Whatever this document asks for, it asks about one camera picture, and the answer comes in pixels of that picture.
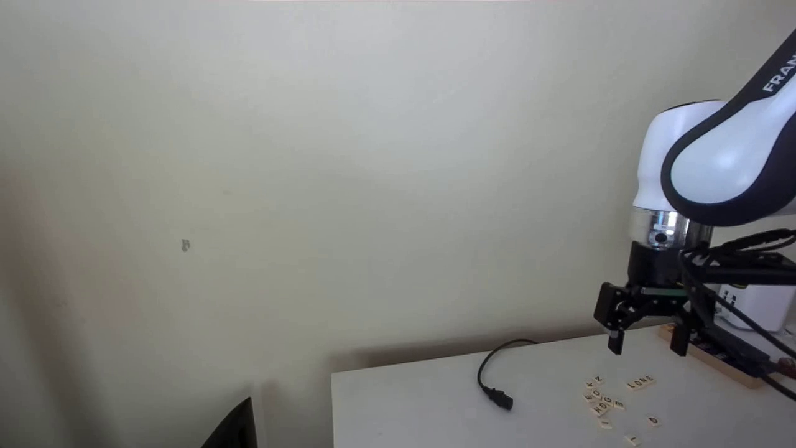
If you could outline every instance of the black cable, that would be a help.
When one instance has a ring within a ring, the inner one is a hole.
[[[734,303],[723,301],[720,295],[700,283],[686,264],[682,264],[682,275],[686,279],[686,286],[696,290],[692,297],[695,312],[702,317],[706,327],[715,327],[706,307],[702,303],[702,297],[711,298],[715,303],[722,303],[727,312],[731,312],[736,320],[741,320],[749,330],[753,330],[761,339],[766,339],[772,346],[783,351],[787,357],[796,359],[796,351],[787,346],[783,341],[773,339],[764,327],[759,327],[749,313],[736,310]]]
[[[717,249],[710,249],[703,254],[703,264],[711,264],[711,261],[720,261],[717,257],[736,257],[736,254],[766,254],[766,252],[773,252],[773,249],[780,249],[780,247],[789,247],[796,242],[796,232],[766,232],[766,234],[753,234],[753,236],[747,236],[741,242],[729,242],[723,247],[717,247]],[[723,310],[729,310],[736,320],[741,320],[749,330],[753,330],[761,339],[766,339],[772,346],[777,346],[779,351],[783,351],[787,357],[796,359],[796,351],[792,346],[787,346],[783,341],[779,341],[777,337],[772,337],[766,330],[761,330],[749,313],[744,313],[741,310],[736,310],[734,303],[729,303],[727,298],[722,298],[717,291],[706,290],[702,282],[696,282],[695,272],[695,259],[696,259],[696,252],[682,252],[680,254],[680,272],[685,277],[685,283],[690,290],[690,298],[692,298],[692,307],[695,312],[700,313],[700,320],[703,321],[703,327],[710,330],[717,330],[706,303],[702,301],[703,297],[711,301],[711,303],[722,303]],[[796,391],[793,389],[787,389],[783,384],[779,384],[777,379],[769,377],[769,371],[764,369],[761,371],[761,381],[766,381],[773,391],[783,394],[787,398],[796,400]]]
[[[511,395],[507,395],[506,391],[501,391],[501,389],[484,386],[484,384],[482,384],[482,371],[484,371],[484,367],[489,363],[489,359],[492,359],[494,354],[501,354],[501,351],[506,351],[506,348],[511,348],[511,346],[532,346],[532,343],[538,343],[538,341],[532,341],[532,339],[513,339],[513,341],[507,341],[507,343],[501,343],[501,346],[494,346],[494,348],[479,361],[479,367],[477,367],[476,384],[477,384],[479,391],[482,391],[497,408],[502,408],[502,410],[513,410],[516,398],[511,398]]]
[[[793,389],[787,389],[783,384],[779,384],[777,379],[772,377],[761,377],[773,391],[783,394],[787,398],[796,400],[796,391]]]

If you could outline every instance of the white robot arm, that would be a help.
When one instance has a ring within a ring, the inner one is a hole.
[[[661,160],[661,190],[680,215],[736,226],[796,211],[793,74],[796,32],[729,102],[673,109],[682,124],[695,122]]]
[[[796,32],[729,102],[692,102],[652,119],[636,171],[629,282],[601,283],[595,307],[615,354],[623,354],[623,331],[635,321],[673,317],[677,354],[696,335],[741,371],[769,379],[777,361],[720,321],[779,343],[772,331],[792,310],[796,264],[772,249],[780,240],[796,242],[796,232],[769,232],[720,249],[710,240],[715,226],[796,211],[793,77]]]

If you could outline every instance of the wall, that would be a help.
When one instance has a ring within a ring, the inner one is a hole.
[[[254,391],[591,331],[650,117],[792,0],[0,6],[0,447],[197,447]]]

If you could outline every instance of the white table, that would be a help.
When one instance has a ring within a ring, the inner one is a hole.
[[[484,384],[516,398],[511,413],[476,386],[482,354],[333,377],[336,448],[789,448],[796,404],[772,389],[747,389],[703,361],[680,359],[656,330],[629,331],[624,357],[604,337],[511,348]],[[624,404],[600,429],[586,384]],[[626,384],[652,377],[652,386]]]

